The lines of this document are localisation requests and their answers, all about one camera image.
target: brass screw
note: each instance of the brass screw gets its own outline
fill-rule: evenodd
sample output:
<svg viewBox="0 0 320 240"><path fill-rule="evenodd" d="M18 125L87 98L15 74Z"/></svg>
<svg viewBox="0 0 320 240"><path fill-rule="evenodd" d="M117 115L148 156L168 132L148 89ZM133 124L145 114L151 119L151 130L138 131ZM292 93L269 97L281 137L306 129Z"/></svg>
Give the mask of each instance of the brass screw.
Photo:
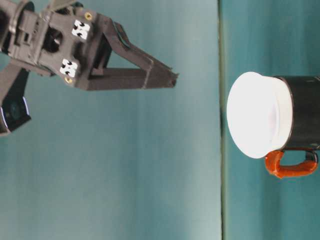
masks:
<svg viewBox="0 0 320 240"><path fill-rule="evenodd" d="M65 80L65 82L67 83L67 84L72 84L72 79L71 78L68 78L68 77L65 77L64 78L64 80Z"/></svg>
<svg viewBox="0 0 320 240"><path fill-rule="evenodd" d="M90 12L88 12L88 11L84 14L84 17L85 17L85 19L87 19L89 21L92 20L92 14Z"/></svg>

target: mug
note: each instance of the mug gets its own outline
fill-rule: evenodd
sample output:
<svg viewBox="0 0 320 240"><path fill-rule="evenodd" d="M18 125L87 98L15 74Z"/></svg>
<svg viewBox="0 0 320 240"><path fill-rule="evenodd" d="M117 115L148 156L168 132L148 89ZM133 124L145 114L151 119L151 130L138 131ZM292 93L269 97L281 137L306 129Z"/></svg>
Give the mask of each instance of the mug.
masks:
<svg viewBox="0 0 320 240"><path fill-rule="evenodd" d="M320 77L242 74L227 102L227 121L238 148L278 178L312 174L320 150ZM298 165L280 164L286 151L305 151Z"/></svg>

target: robotic arm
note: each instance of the robotic arm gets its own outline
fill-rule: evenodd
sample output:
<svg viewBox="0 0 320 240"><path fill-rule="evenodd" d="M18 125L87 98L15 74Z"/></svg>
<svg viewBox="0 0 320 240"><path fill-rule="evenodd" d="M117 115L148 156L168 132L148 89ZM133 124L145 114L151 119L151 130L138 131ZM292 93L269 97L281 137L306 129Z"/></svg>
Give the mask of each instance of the robotic arm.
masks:
<svg viewBox="0 0 320 240"><path fill-rule="evenodd" d="M30 120L24 98L29 72L60 76L86 91L173 88L178 75L134 46L123 27L75 0L52 0L40 14L31 1L0 0L0 135ZM112 51L139 68L108 68Z"/></svg>

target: teal wall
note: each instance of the teal wall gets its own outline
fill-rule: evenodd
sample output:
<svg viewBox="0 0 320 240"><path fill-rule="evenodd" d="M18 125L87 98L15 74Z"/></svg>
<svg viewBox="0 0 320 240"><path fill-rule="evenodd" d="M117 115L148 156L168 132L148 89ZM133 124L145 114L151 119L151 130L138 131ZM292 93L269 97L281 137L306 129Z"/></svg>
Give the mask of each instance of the teal wall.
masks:
<svg viewBox="0 0 320 240"><path fill-rule="evenodd" d="M320 74L318 0L222 0L223 105L236 78L247 71L267 76ZM243 155L223 115L224 236L226 240L317 239L320 171L278 180L263 160ZM303 160L286 154L285 164Z"/></svg>
<svg viewBox="0 0 320 240"><path fill-rule="evenodd" d="M32 73L32 121L0 138L0 239L220 239L217 1L82 2L180 73L177 87L84 92Z"/></svg>

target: mug handle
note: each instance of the mug handle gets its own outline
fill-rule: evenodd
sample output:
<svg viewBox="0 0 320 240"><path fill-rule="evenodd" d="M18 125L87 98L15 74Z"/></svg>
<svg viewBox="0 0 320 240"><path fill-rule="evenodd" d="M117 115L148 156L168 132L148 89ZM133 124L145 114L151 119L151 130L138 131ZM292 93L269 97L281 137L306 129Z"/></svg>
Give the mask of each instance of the mug handle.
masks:
<svg viewBox="0 0 320 240"><path fill-rule="evenodd" d="M291 166L280 165L284 154L284 151L272 151L265 157L266 169L271 175L275 175L279 179L308 176L315 172L318 167L318 154L313 150L305 150L305 161Z"/></svg>

